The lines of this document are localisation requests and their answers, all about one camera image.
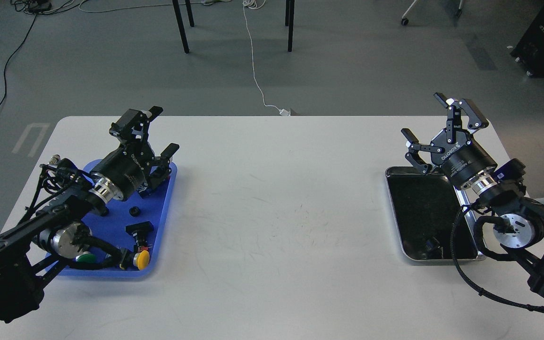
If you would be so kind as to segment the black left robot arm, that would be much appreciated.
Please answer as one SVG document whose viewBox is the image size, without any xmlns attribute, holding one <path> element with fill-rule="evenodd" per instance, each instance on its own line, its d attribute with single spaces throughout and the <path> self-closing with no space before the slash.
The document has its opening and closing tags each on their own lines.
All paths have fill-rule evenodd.
<svg viewBox="0 0 544 340">
<path fill-rule="evenodd" d="M 1 321 L 10 323 L 37 310 L 45 287 L 65 268 L 148 267 L 151 222 L 125 228 L 135 240 L 127 249 L 93 235 L 84 217 L 105 216 L 111 200 L 126 202 L 135 193 L 145 196 L 170 177 L 179 145 L 169 144 L 156 156 L 148 143 L 149 125 L 162 112 L 159 106 L 127 110 L 109 129 L 119 147 L 89 172 L 58 155 L 41 164 L 30 206 L 15 227 L 0 234 Z"/>
</svg>

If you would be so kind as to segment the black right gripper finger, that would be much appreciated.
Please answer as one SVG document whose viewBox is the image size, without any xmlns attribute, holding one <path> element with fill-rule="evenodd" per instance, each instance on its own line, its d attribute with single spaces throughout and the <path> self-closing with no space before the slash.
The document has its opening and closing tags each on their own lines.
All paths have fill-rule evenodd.
<svg viewBox="0 0 544 340">
<path fill-rule="evenodd" d="M 434 93 L 434 98 L 447 109 L 447 122 L 444 133 L 447 142 L 456 141 L 457 132 L 474 134 L 488 127 L 489 121 L 479 108 L 469 99 L 447 98 L 442 93 Z"/>
<path fill-rule="evenodd" d="M 419 170 L 421 174 L 426 176 L 432 173 L 434 171 L 434 167 L 431 164 L 423 161 L 419 155 L 419 151 L 428 153 L 443 153 L 444 148 L 440 146 L 421 144 L 416 138 L 415 134 L 408 128 L 402 128 L 401 133 L 407 140 L 408 152 L 405 154 L 405 158 L 412 164 L 412 166 L 414 166 L 416 170 Z"/>
</svg>

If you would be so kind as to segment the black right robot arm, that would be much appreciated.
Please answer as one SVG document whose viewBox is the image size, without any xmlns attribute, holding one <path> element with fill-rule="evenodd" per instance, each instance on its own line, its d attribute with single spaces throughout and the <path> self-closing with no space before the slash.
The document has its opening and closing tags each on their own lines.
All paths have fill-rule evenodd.
<svg viewBox="0 0 544 340">
<path fill-rule="evenodd" d="M 456 190 L 472 189 L 478 197 L 459 208 L 452 224 L 453 264 L 478 295 L 544 314 L 544 306 L 515 303 L 488 292 L 460 268 L 454 246 L 456 228 L 467 212 L 477 211 L 471 233 L 476 248 L 496 261 L 516 261 L 529 274 L 531 292 L 544 297 L 544 204 L 526 196 L 521 161 L 511 159 L 499 167 L 475 141 L 474 133 L 489 122 L 471 100 L 447 98 L 442 93 L 434 93 L 434 98 L 447 110 L 447 121 L 430 144 L 421 144 L 410 129 L 401 132 L 407 140 L 405 158 L 415 169 L 425 176 L 442 173 Z"/>
</svg>

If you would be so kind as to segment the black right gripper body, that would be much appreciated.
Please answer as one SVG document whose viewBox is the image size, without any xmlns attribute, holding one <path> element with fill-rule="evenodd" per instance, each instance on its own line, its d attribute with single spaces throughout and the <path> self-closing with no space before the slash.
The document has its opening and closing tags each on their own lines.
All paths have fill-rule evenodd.
<svg viewBox="0 0 544 340">
<path fill-rule="evenodd" d="M 445 133 L 440 132 L 432 140 L 432 144 L 436 148 L 444 149 L 441 153 L 432 153 L 432 164 L 438 166 L 450 183 L 459 190 L 479 172 L 493 172 L 497 168 L 497 163 L 467 130 L 457 130 L 453 144 L 449 144 Z"/>
</svg>

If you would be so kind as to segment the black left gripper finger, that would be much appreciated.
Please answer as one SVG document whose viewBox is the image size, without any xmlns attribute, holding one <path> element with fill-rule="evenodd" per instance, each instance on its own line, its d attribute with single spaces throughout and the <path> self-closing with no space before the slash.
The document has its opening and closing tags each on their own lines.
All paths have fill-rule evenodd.
<svg viewBox="0 0 544 340">
<path fill-rule="evenodd" d="M 153 106 L 150 110 L 129 109 L 117 122 L 112 123 L 110 135 L 119 141 L 115 152 L 138 149 L 140 152 L 153 152 L 148 143 L 150 123 L 162 114 L 163 108 Z"/>
<path fill-rule="evenodd" d="M 169 144 L 160 156 L 154 157 L 147 164 L 145 182 L 149 191 L 155 191 L 171 173 L 170 162 L 173 155 L 180 149 L 179 144 Z"/>
</svg>

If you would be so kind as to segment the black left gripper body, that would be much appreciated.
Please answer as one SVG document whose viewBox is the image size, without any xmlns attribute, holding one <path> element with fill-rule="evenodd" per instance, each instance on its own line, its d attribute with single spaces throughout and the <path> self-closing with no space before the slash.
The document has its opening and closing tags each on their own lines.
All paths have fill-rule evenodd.
<svg viewBox="0 0 544 340">
<path fill-rule="evenodd" d="M 151 177 L 156 160 L 147 141 L 135 140 L 119 145 L 104 157 L 90 170 L 90 177 L 106 185 L 112 198 L 125 202 L 134 192 L 151 193 L 159 187 L 159 178 Z"/>
</svg>

